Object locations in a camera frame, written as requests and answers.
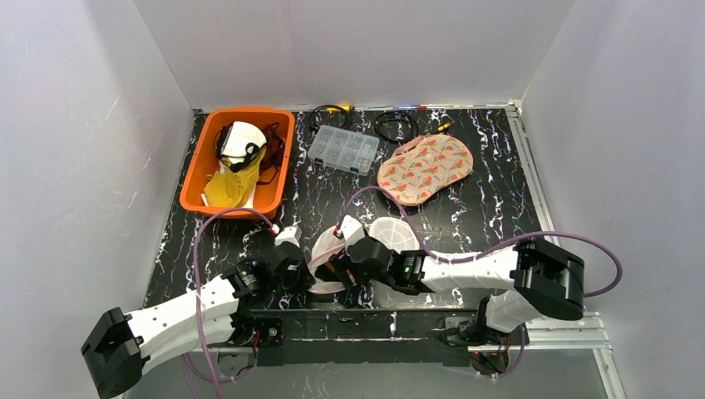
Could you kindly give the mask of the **white mesh laundry bag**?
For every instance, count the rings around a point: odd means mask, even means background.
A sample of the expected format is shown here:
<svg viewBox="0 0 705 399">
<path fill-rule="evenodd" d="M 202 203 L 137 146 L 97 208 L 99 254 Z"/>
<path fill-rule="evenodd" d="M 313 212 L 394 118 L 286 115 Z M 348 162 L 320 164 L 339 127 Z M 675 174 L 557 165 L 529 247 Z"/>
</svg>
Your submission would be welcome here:
<svg viewBox="0 0 705 399">
<path fill-rule="evenodd" d="M 315 282 L 308 289 L 310 293 L 338 293 L 366 280 L 401 288 L 395 268 L 403 265 L 404 253 L 420 248 L 408 223 L 381 217 L 366 229 L 347 216 L 342 231 L 351 236 L 340 239 L 334 230 L 332 227 L 324 231 L 313 246 L 308 270 Z"/>
</svg>

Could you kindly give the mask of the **orange plastic bin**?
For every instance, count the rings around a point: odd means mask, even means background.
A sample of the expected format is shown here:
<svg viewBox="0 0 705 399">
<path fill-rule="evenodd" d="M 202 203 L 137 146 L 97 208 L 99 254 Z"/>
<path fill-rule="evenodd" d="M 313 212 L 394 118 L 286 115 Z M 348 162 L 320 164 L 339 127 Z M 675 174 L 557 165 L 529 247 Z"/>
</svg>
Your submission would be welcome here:
<svg viewBox="0 0 705 399">
<path fill-rule="evenodd" d="M 180 192 L 182 208 L 208 216 L 229 209 L 205 205 L 201 195 L 209 182 L 208 176 L 219 171 L 221 163 L 232 172 L 238 172 L 252 163 L 265 149 L 264 127 L 274 122 L 279 123 L 278 135 L 285 144 L 283 164 L 271 184 L 256 186 L 254 204 L 247 208 L 272 219 L 283 198 L 288 162 L 293 149 L 295 118 L 290 111 L 261 106 L 225 108 L 207 116 Z M 273 173 L 274 168 L 271 168 L 259 178 L 269 180 Z M 235 212 L 223 216 L 231 219 L 256 217 L 255 214 L 245 212 L 245 207 L 233 208 Z"/>
</svg>

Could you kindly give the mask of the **dark maroon bra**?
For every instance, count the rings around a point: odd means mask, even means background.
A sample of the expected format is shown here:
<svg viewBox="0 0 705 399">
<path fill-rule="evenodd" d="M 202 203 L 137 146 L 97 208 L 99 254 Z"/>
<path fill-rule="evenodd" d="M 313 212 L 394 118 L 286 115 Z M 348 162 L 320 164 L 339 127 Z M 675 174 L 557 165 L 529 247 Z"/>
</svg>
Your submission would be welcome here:
<svg viewBox="0 0 705 399">
<path fill-rule="evenodd" d="M 274 122 L 264 127 L 263 133 L 266 139 L 264 156 L 259 165 L 259 175 L 263 176 L 268 170 L 274 168 L 274 173 L 269 180 L 260 178 L 257 185 L 271 184 L 280 171 L 283 164 L 285 144 L 278 135 L 279 123 Z"/>
</svg>

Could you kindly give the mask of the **clear plastic screw box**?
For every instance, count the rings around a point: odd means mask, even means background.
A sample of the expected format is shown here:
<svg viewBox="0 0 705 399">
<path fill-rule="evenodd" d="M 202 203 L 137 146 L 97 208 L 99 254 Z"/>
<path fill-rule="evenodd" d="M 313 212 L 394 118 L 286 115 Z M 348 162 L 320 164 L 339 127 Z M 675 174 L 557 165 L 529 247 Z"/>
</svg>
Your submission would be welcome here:
<svg viewBox="0 0 705 399">
<path fill-rule="evenodd" d="M 314 165 L 367 176 L 379 144 L 376 136 L 323 125 L 314 135 L 308 158 Z"/>
</svg>

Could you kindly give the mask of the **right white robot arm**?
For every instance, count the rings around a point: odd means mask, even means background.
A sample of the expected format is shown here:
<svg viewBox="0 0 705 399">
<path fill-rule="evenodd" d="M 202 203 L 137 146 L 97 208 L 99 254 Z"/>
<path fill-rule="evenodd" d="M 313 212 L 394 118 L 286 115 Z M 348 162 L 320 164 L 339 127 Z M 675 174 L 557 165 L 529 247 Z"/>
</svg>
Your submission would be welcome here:
<svg viewBox="0 0 705 399">
<path fill-rule="evenodd" d="M 480 254 L 398 251 L 365 237 L 334 254 L 329 263 L 345 288 L 375 280 L 406 295 L 454 288 L 499 289 L 478 308 L 476 325 L 511 333 L 545 316 L 566 321 L 583 317 L 584 261 L 541 238 L 522 239 Z"/>
</svg>

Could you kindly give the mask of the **floral pink fabric pouch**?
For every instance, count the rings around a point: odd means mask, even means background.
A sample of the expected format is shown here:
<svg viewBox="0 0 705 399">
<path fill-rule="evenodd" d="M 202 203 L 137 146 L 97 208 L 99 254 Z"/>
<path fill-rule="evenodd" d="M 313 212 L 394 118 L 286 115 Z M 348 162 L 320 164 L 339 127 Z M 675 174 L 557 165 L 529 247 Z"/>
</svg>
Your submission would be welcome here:
<svg viewBox="0 0 705 399">
<path fill-rule="evenodd" d="M 417 137 L 385 160 L 377 172 L 377 185 L 404 206 L 418 206 L 473 171 L 468 147 L 450 135 Z"/>
</svg>

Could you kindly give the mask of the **yellow bra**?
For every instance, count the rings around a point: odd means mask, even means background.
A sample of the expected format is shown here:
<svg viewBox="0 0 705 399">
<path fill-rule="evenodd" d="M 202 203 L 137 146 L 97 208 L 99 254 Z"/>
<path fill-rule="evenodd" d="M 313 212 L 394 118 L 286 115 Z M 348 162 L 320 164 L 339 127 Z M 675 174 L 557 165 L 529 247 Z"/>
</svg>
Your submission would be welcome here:
<svg viewBox="0 0 705 399">
<path fill-rule="evenodd" d="M 260 177 L 260 164 L 266 155 L 266 150 L 261 151 L 252 163 L 238 172 L 226 169 L 221 163 L 220 170 L 208 176 L 209 182 L 201 195 L 205 205 L 221 208 L 251 208 Z"/>
</svg>

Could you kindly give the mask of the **aluminium right rail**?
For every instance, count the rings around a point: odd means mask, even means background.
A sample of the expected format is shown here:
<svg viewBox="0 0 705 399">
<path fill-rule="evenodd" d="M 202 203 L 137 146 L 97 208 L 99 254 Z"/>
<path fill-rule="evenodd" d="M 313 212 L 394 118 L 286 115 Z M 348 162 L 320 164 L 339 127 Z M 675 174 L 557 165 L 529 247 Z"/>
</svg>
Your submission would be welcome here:
<svg viewBox="0 0 705 399">
<path fill-rule="evenodd" d="M 529 136 L 522 120 L 521 101 L 510 100 L 505 110 L 540 226 L 542 229 L 553 230 L 555 226 L 530 148 Z M 585 319 L 577 322 L 547 318 L 534 321 L 529 326 L 530 348 L 592 352 L 600 375 L 600 385 L 606 397 L 625 398 L 626 394 L 613 359 L 613 348 L 602 319 L 597 312 L 587 312 L 584 315 Z"/>
</svg>

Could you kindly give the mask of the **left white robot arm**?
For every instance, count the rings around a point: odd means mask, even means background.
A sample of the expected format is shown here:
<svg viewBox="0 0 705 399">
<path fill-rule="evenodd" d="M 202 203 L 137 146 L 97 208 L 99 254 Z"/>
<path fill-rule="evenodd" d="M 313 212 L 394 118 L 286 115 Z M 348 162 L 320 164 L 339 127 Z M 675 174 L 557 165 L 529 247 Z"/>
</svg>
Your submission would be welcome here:
<svg viewBox="0 0 705 399">
<path fill-rule="evenodd" d="M 282 323 L 258 320 L 250 309 L 286 274 L 298 277 L 307 269 L 296 239 L 276 239 L 262 257 L 237 264 L 199 292 L 128 313 L 104 312 L 81 346 L 99 397 L 118 397 L 156 366 L 199 347 L 279 345 Z"/>
</svg>

